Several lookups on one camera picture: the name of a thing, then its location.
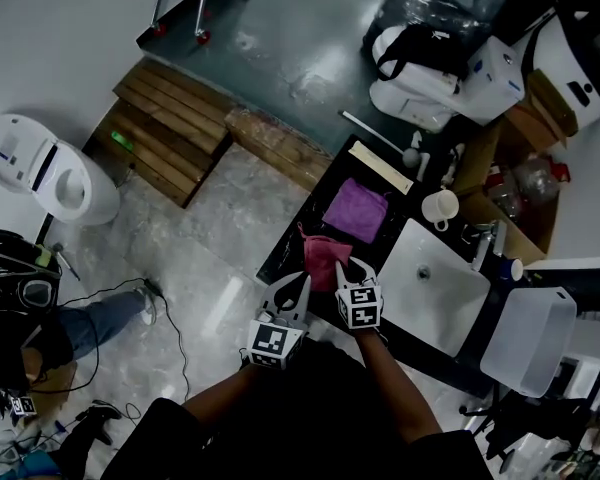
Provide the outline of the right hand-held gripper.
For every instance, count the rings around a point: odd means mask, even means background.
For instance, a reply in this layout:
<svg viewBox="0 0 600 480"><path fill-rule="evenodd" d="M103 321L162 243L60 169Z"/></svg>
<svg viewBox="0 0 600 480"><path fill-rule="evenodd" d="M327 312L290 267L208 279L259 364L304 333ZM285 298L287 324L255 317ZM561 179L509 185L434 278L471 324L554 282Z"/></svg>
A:
<svg viewBox="0 0 600 480"><path fill-rule="evenodd" d="M338 313L352 331L378 328L383 311L381 287L374 268L351 256L345 271L341 261L335 262Z"/></svg>

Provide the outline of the pink cloth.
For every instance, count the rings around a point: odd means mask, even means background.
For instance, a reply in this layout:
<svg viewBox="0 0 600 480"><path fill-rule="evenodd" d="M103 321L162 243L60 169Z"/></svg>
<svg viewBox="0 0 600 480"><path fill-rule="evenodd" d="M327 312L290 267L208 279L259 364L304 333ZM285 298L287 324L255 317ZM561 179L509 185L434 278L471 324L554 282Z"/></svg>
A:
<svg viewBox="0 0 600 480"><path fill-rule="evenodd" d="M311 290L333 292L337 289L336 262L348 265L353 247L323 235L307 235L297 224L303 239L305 271L311 276Z"/></svg>

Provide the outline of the purple cloth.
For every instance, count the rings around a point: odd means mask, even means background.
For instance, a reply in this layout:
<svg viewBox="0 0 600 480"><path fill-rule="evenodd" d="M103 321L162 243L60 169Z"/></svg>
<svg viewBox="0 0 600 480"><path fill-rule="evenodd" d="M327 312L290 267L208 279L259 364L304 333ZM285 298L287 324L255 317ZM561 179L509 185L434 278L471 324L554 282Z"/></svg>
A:
<svg viewBox="0 0 600 480"><path fill-rule="evenodd" d="M322 221L359 241L371 244L383 223L388 202L383 195L347 179L322 217Z"/></svg>

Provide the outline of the translucent plastic bin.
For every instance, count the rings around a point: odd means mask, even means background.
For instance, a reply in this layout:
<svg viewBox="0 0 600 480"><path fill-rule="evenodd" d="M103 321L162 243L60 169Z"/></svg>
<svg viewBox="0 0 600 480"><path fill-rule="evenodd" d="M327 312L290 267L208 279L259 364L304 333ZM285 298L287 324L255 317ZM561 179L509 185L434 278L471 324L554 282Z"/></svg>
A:
<svg viewBox="0 0 600 480"><path fill-rule="evenodd" d="M521 395L543 397L576 315L577 304L562 287L512 290L481 359L481 372Z"/></svg>

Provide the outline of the person's right forearm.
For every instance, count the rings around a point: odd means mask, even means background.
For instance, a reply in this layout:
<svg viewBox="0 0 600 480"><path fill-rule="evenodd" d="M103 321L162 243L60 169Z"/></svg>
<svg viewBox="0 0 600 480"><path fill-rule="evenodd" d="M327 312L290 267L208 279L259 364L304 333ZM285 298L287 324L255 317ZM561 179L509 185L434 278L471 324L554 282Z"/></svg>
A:
<svg viewBox="0 0 600 480"><path fill-rule="evenodd" d="M424 396L393 358L373 329L353 332L366 369L375 379L398 432L407 443L442 429Z"/></svg>

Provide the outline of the large cardboard box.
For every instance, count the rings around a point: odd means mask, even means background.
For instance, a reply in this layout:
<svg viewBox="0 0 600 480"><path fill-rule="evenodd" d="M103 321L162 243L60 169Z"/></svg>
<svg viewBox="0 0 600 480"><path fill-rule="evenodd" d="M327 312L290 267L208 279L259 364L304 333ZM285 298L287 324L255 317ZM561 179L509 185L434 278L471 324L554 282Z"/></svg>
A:
<svg viewBox="0 0 600 480"><path fill-rule="evenodd" d="M504 253L525 265L546 258L556 222L558 195L538 204L519 190L523 209L517 221L510 220L486 195L484 183L492 164L513 170L529 157L550 156L558 139L542 116L526 104L511 107L480 131L466 145L452 190L460 199L460 212L472 224L501 219L507 225Z"/></svg>

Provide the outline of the small cardboard box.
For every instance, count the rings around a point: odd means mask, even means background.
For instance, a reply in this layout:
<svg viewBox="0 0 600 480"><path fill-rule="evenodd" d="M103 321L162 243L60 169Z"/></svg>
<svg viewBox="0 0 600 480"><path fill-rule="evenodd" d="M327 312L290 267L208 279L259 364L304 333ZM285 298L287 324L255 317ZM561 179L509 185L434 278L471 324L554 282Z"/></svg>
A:
<svg viewBox="0 0 600 480"><path fill-rule="evenodd" d="M575 112L540 69L527 75L526 85L531 106L558 140L565 141L579 130Z"/></svg>

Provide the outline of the white mug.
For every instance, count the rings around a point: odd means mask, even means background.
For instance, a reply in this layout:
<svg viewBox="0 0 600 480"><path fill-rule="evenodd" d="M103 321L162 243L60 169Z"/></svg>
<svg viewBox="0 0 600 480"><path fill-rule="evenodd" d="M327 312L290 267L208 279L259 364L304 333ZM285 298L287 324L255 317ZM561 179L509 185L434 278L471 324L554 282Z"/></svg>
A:
<svg viewBox="0 0 600 480"><path fill-rule="evenodd" d="M421 204L423 217L439 232L449 228L449 222L458 215L459 209L457 196L448 189L428 195Z"/></svg>

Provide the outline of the beige flat packet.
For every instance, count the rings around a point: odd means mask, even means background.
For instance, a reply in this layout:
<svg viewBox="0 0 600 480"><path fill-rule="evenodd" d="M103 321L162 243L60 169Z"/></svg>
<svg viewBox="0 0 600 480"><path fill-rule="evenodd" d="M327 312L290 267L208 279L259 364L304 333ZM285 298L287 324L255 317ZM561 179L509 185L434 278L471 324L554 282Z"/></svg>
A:
<svg viewBox="0 0 600 480"><path fill-rule="evenodd" d="M413 186L413 182L410 179L381 159L361 141L357 140L348 150L348 153L380 175L403 195L407 195Z"/></svg>

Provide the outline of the chrome faucet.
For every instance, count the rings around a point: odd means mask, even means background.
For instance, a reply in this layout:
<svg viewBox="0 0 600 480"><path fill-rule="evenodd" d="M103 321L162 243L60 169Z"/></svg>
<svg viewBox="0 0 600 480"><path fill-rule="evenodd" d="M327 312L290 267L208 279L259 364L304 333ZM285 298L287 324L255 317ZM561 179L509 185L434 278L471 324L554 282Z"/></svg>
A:
<svg viewBox="0 0 600 480"><path fill-rule="evenodd" d="M502 220L494 220L483 224L465 224L461 232L461 239L467 244L471 240L477 241L476 252L470 264L471 269L479 272L491 252L497 257L504 253L506 242L507 225Z"/></svg>

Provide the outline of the toilet brush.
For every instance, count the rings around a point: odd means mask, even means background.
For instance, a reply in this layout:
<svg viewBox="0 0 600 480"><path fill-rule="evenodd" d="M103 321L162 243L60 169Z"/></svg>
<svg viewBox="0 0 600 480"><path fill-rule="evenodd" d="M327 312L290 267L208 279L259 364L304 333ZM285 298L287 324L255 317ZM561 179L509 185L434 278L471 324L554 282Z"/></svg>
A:
<svg viewBox="0 0 600 480"><path fill-rule="evenodd" d="M394 151L399 153L401 155L402 163L404 164L405 167L415 168L420 165L422 156L417 149L415 149L415 148L408 148L405 150L400 149L397 145L395 145L390 140L388 140L386 137L384 137L382 134L377 132L375 129L371 128L369 125L367 125L366 123L364 123L363 121L361 121L360 119L355 117L353 114L351 114L345 110L341 110L339 112L339 114L346 120L350 121L357 127L361 128L362 130L368 132L376 139L379 139L386 146L390 147L391 149L393 149Z"/></svg>

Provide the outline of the white cup blue print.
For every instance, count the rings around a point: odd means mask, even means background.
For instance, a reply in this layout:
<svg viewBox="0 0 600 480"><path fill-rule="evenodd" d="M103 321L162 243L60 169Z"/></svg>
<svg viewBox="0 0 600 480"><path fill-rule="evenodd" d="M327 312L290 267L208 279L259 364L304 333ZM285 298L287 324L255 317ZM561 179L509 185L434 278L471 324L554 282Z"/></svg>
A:
<svg viewBox="0 0 600 480"><path fill-rule="evenodd" d="M498 277L504 281L519 281L524 274L524 265L519 258L503 259L500 262Z"/></svg>

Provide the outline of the clear bottle red label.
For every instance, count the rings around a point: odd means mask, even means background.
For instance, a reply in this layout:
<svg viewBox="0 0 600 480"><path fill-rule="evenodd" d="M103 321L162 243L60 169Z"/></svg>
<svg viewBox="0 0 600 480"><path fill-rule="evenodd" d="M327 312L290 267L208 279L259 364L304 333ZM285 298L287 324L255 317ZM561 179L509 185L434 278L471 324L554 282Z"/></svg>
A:
<svg viewBox="0 0 600 480"><path fill-rule="evenodd" d="M506 166L492 164L484 183L487 197L512 221L522 213L523 203L515 178Z"/></svg>

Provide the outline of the person's left leg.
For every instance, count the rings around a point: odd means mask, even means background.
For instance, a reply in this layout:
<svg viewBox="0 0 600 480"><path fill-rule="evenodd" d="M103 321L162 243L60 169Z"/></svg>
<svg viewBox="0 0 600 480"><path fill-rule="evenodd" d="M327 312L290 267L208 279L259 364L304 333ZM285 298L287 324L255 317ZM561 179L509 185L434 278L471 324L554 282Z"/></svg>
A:
<svg viewBox="0 0 600 480"><path fill-rule="evenodd" d="M111 445L112 440L105 431L109 420L120 420L121 412L99 400L81 412L76 419L78 424L62 442L59 449L50 453L50 457L67 480L83 480L89 451L95 440Z"/></svg>

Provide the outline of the black helmet green trim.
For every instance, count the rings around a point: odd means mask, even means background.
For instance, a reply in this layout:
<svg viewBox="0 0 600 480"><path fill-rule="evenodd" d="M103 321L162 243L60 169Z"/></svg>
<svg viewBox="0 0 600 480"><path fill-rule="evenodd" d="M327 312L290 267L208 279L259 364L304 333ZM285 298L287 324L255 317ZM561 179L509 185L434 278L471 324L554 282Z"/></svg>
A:
<svg viewBox="0 0 600 480"><path fill-rule="evenodd" d="M61 274L53 252L0 230L0 311L43 314L53 309Z"/></svg>

